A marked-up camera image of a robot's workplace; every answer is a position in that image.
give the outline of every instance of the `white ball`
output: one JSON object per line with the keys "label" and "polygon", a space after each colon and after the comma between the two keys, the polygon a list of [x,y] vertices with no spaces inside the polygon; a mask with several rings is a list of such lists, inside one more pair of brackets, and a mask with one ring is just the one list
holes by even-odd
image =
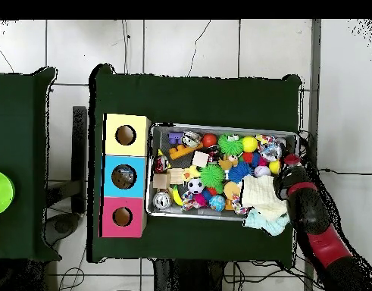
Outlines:
{"label": "white ball", "polygon": [[271,175],[269,167],[268,166],[257,166],[255,168],[255,177],[262,177],[264,175]]}
{"label": "white ball", "polygon": [[189,181],[188,188],[192,194],[199,194],[202,193],[205,185],[201,182],[201,179],[192,179]]}

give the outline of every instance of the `yellow ball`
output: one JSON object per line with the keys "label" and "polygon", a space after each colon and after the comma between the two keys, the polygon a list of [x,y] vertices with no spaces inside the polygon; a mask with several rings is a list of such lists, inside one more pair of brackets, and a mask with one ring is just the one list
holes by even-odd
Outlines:
{"label": "yellow ball", "polygon": [[272,161],[271,163],[269,163],[269,169],[270,169],[270,172],[272,172],[272,174],[278,175],[278,173],[280,172],[280,161],[277,160],[277,161]]}
{"label": "yellow ball", "polygon": [[242,139],[243,151],[252,153],[257,149],[257,139],[253,136],[246,136]]}

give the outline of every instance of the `green table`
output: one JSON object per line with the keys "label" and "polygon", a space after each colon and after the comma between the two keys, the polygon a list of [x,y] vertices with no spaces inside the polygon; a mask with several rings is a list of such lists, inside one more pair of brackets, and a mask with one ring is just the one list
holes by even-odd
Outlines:
{"label": "green table", "polygon": [[222,80],[120,75],[112,70],[108,64],[99,65],[89,81],[88,260],[259,259],[280,260],[290,268],[290,225],[279,236],[272,237],[261,230],[244,228],[241,222],[148,217],[141,239],[99,238],[102,115],[134,114],[144,115],[152,122],[296,132],[299,77]]}
{"label": "green table", "polygon": [[0,74],[0,171],[16,194],[0,214],[0,258],[58,260],[42,240],[45,213],[45,107],[54,68]]}

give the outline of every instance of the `metal tray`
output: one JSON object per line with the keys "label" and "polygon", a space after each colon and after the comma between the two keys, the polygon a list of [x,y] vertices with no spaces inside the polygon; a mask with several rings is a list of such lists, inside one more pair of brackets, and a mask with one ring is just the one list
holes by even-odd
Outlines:
{"label": "metal tray", "polygon": [[[192,155],[183,156],[177,160],[172,160],[168,154],[168,150],[176,145],[170,144],[168,139],[168,132],[182,133],[185,130],[191,130],[192,132],[199,133],[203,136],[206,133],[213,133],[217,136],[224,133],[235,133],[239,136],[255,136],[257,134],[271,135],[275,137],[284,137],[287,141],[287,145],[290,145],[290,152],[299,153],[299,136],[296,133],[291,132],[275,132],[271,130],[247,130],[243,128],[231,128],[231,127],[209,127],[199,125],[186,125],[186,124],[152,124],[150,128],[150,135],[148,146],[150,147],[148,153],[148,179],[147,188],[145,194],[145,210],[152,216],[165,216],[165,217],[189,217],[197,219],[213,219],[213,220],[224,220],[224,221],[242,221],[245,215],[237,215],[234,211],[223,210],[218,212],[211,210],[210,208],[192,208],[188,211],[182,211],[179,205],[172,205],[165,210],[158,210],[153,205],[153,197],[155,196],[156,190],[152,186],[153,178],[153,161],[154,157],[158,154],[160,149],[165,156],[172,168],[186,168],[191,165]],[[182,195],[187,190],[186,184],[183,186],[178,185],[179,194]]]}

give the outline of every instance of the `blue box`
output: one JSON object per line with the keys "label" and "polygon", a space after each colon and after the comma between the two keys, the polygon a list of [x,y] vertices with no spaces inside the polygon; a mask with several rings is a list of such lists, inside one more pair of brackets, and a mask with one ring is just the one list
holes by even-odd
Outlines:
{"label": "blue box", "polygon": [[[122,164],[131,166],[137,174],[136,182],[129,189],[119,189],[111,180],[113,169]],[[106,155],[104,196],[143,198],[145,192],[145,166],[146,158],[143,157]]]}

